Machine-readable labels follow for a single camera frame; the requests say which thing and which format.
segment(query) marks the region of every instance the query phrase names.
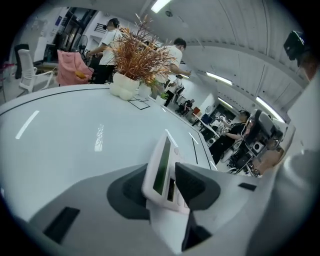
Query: dried plant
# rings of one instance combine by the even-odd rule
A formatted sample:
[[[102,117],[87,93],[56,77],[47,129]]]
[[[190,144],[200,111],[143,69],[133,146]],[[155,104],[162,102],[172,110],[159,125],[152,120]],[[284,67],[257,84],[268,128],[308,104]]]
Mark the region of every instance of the dried plant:
[[[166,46],[154,49],[156,36],[148,40],[151,35],[148,32],[147,24],[150,20],[147,16],[139,22],[137,33],[128,29],[122,31],[123,37],[116,41],[112,51],[118,73],[135,81],[143,80],[148,85],[156,76],[167,76],[173,57]]]

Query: pink chair cover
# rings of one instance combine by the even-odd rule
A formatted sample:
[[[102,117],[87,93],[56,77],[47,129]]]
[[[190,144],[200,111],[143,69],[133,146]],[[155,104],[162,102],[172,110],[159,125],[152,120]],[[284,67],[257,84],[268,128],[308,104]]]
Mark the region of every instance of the pink chair cover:
[[[67,52],[57,50],[58,52],[58,76],[56,81],[61,86],[88,84],[94,69],[87,67],[81,58],[79,52]],[[76,71],[82,72],[86,78],[81,79],[76,76]]]

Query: black office chair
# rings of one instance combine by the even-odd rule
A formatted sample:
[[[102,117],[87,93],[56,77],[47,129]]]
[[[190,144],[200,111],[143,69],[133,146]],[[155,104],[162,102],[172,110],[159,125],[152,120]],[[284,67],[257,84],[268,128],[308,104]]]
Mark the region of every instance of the black office chair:
[[[16,58],[16,72],[15,72],[15,79],[20,79],[22,76],[22,67],[21,67],[21,60],[18,54],[18,51],[24,49],[29,50],[29,45],[26,43],[18,44],[14,47],[14,53]]]

